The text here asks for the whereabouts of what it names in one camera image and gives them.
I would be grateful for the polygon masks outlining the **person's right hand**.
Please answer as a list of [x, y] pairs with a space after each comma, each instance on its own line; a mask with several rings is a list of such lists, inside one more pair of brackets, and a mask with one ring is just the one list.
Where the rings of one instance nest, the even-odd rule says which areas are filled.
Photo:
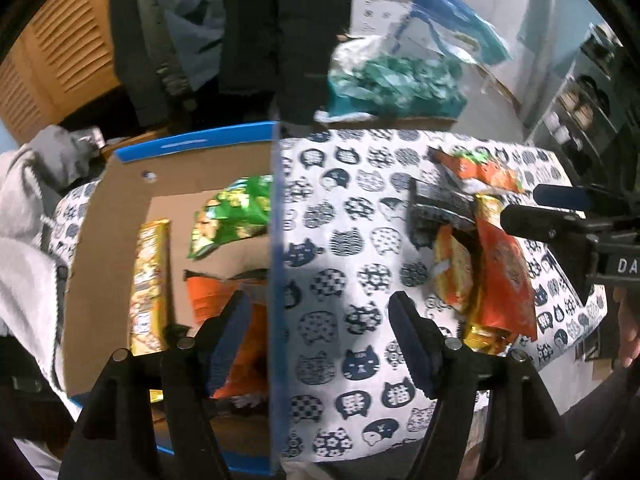
[[639, 356], [639, 292], [615, 287], [613, 298], [618, 303], [618, 359], [622, 367], [628, 368]]

